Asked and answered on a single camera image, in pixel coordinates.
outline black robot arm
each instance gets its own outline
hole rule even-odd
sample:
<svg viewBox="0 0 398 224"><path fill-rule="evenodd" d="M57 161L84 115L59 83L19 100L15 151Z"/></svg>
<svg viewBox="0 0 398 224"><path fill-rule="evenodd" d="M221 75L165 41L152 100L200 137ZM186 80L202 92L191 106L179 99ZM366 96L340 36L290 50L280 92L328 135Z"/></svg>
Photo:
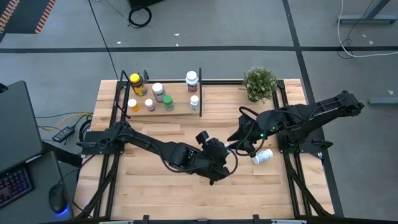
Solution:
<svg viewBox="0 0 398 224"><path fill-rule="evenodd" d="M254 157L256 151L261 148L256 150L253 146L254 143L260 139L265 140L273 134L281 133L284 138L283 143L298 149L312 131L336 118L357 116L363 107L364 105L347 91L315 104L286 106L260 114L240 107L239 110L243 115L239 117L239 128L228 138L228 141L236 142L229 148L247 152L247 154L237 152L241 156ZM248 116L243 110L250 111L256 116L256 119Z"/></svg>
<svg viewBox="0 0 398 224"><path fill-rule="evenodd" d="M224 167L229 153L224 144L216 138L209 140L208 138L206 131L196 136L196 140L203 148L199 150L182 142L162 142L154 139L135 131L128 122L123 121L116 122L107 129L99 142L81 142L80 145L100 150L128 142L159 155L166 168L172 172L195 173L209 178L210 184L213 184L214 181L229 176L233 171L229 172Z"/></svg>

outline yellow cable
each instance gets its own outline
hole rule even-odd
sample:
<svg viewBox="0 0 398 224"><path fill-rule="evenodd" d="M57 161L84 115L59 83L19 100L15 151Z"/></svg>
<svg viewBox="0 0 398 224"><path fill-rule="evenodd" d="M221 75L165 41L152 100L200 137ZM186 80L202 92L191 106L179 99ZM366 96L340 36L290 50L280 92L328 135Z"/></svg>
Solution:
<svg viewBox="0 0 398 224"><path fill-rule="evenodd" d="M39 128L41 128L41 129L43 129L44 131L52 131L52 130L54 130L54 129L56 129L57 127L59 127L62 123L64 123L66 120L68 120L68 119L70 119L70 118L72 118L72 117L75 117L75 116L82 116L82 115L92 115L92 114L90 114L90 113L78 113L78 114L74 114L74 115L71 115L71 116L69 116L69 117L67 117L67 118L65 118L65 119L63 119L61 122L59 122L57 125L55 125L53 128L45 128L45 127L43 127L43 126L39 126Z"/></svg>

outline plant pot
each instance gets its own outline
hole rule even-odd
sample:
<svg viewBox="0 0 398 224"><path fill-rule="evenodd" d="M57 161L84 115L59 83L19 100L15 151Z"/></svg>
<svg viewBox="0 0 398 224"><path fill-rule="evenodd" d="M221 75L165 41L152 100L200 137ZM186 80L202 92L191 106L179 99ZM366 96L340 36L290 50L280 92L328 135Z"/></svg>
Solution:
<svg viewBox="0 0 398 224"><path fill-rule="evenodd" d="M255 98L250 98L249 95L248 95L248 98L249 98L250 102L253 102L253 103L257 103L259 101Z"/></svg>

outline blue light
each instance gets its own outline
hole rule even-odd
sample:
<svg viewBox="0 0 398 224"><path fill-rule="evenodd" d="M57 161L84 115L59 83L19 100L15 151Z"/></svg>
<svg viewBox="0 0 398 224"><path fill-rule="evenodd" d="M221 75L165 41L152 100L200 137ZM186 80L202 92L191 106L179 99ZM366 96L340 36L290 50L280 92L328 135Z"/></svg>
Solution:
<svg viewBox="0 0 398 224"><path fill-rule="evenodd" d="M69 213L69 205L67 205L67 208L61 212L61 213L56 213L55 215L58 217L64 217L65 215L67 215Z"/></svg>

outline power adapter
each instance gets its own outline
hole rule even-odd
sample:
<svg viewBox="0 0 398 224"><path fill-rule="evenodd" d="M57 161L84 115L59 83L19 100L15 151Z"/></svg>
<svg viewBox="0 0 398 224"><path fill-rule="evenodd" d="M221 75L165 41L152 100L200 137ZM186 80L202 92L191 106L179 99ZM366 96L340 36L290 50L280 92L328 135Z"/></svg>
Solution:
<svg viewBox="0 0 398 224"><path fill-rule="evenodd" d="M71 136L75 132L75 128L71 128L67 126L66 128L62 129L58 134L56 134L52 140L56 141L58 143L63 142L65 139L67 139L69 136Z"/></svg>

